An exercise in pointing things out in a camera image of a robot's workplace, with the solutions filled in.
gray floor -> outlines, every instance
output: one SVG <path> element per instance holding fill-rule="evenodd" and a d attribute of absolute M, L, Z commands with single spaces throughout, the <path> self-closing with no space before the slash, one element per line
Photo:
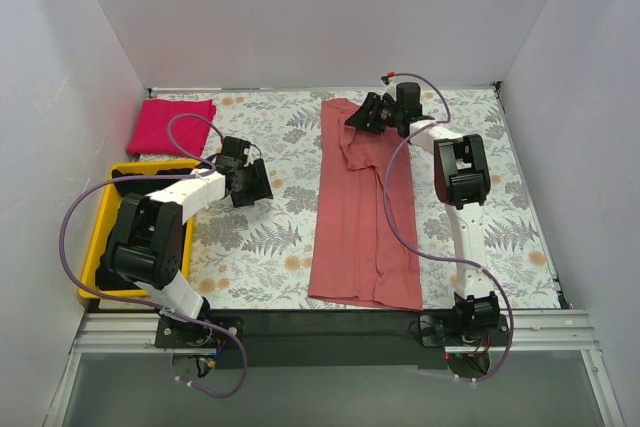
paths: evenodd
<path fill-rule="evenodd" d="M 237 375 L 206 383 L 223 390 Z M 603 425 L 579 352 L 512 353 L 476 388 L 414 367 L 253 368 L 235 397 L 216 400 L 172 377 L 169 355 L 85 354 L 65 425 Z"/>

floral pattern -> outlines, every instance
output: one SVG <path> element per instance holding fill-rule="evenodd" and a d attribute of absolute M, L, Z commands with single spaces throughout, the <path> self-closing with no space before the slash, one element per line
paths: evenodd
<path fill-rule="evenodd" d="M 307 297 L 317 216 L 322 159 L 320 105 L 346 97 L 361 103 L 365 91 L 163 93 L 169 100 L 213 99 L 214 120 L 223 133 L 245 138 L 262 151 L 273 200 L 234 209 L 224 199 L 196 219 L 189 282 L 213 308 L 341 309 L 344 305 Z M 482 135 L 491 192 L 485 209 L 489 270 L 518 308 L 558 308 L 550 260 L 538 232 L 533 208 L 517 166 L 506 125 L 489 89 L 452 90 L 452 130 Z M 422 95 L 430 115 L 443 117 L 440 101 Z M 205 155 L 220 142 L 209 136 Z M 439 256 L 454 253 L 451 226 L 433 186 L 433 158 L 412 147 L 419 247 Z M 166 156 L 143 156 L 157 160 Z M 455 264 L 421 259 L 425 308 L 453 305 Z"/>

white wall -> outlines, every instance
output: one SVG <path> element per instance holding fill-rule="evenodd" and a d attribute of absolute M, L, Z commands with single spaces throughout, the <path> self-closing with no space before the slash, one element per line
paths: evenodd
<path fill-rule="evenodd" d="M 0 0 L 0 424 L 42 425 L 83 308 L 60 220 L 125 158 L 142 84 L 97 0 Z M 70 229 L 76 272 L 95 206 Z"/>
<path fill-rule="evenodd" d="M 546 0 L 100 0 L 147 87 L 504 79 Z"/>
<path fill-rule="evenodd" d="M 549 0 L 504 84 L 509 128 L 570 301 L 640 425 L 640 0 Z"/>

red cloth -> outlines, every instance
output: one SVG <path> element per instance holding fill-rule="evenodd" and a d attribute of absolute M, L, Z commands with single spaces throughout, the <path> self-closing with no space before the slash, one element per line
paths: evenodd
<path fill-rule="evenodd" d="M 183 155 L 171 143 L 167 126 L 178 114 L 198 114 L 213 120 L 216 106 L 211 100 L 201 102 L 149 99 L 142 103 L 133 138 L 127 153 Z M 210 127 L 201 120 L 187 117 L 173 124 L 173 136 L 187 152 L 200 156 L 209 136 Z"/>
<path fill-rule="evenodd" d="M 384 174 L 402 140 L 356 132 L 345 120 L 358 106 L 346 99 L 322 103 L 322 169 L 309 296 L 330 302 L 422 310 L 420 264 L 389 228 Z M 418 243 L 409 151 L 394 163 L 391 212 L 400 233 Z"/>

yellow tray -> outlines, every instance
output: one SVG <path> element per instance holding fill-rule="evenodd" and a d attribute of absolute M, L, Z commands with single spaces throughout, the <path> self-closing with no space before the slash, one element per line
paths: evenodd
<path fill-rule="evenodd" d="M 145 175 L 152 175 L 159 170 L 167 169 L 186 169 L 194 168 L 198 164 L 197 161 L 191 159 L 185 160 L 168 160 L 161 162 L 125 162 L 122 164 L 115 164 L 109 169 L 109 178 L 111 178 L 111 171 L 118 169 L 123 174 L 141 173 Z M 122 197 L 116 190 L 113 184 L 107 185 L 104 188 L 102 194 L 102 202 L 100 203 L 100 210 L 98 211 L 98 219 L 93 229 L 93 236 L 91 238 L 91 244 L 89 245 L 89 253 L 87 254 L 87 261 L 84 264 L 84 270 L 82 272 L 82 283 L 96 290 L 96 269 L 100 265 L 100 256 L 104 254 L 107 248 L 107 237 L 109 232 L 113 229 L 116 223 L 116 216 L 118 215 L 118 209 L 120 208 L 120 202 Z M 191 262 L 191 244 L 193 243 L 193 230 L 195 226 L 194 218 L 187 222 L 187 232 L 184 240 L 184 249 L 182 253 L 182 273 L 185 277 L 189 275 L 189 263 Z M 97 299 L 96 295 L 85 292 L 82 289 L 78 289 L 80 296 L 85 299 Z M 117 297 L 147 297 L 149 294 L 142 290 L 105 290 L 105 294 L 115 295 Z"/>

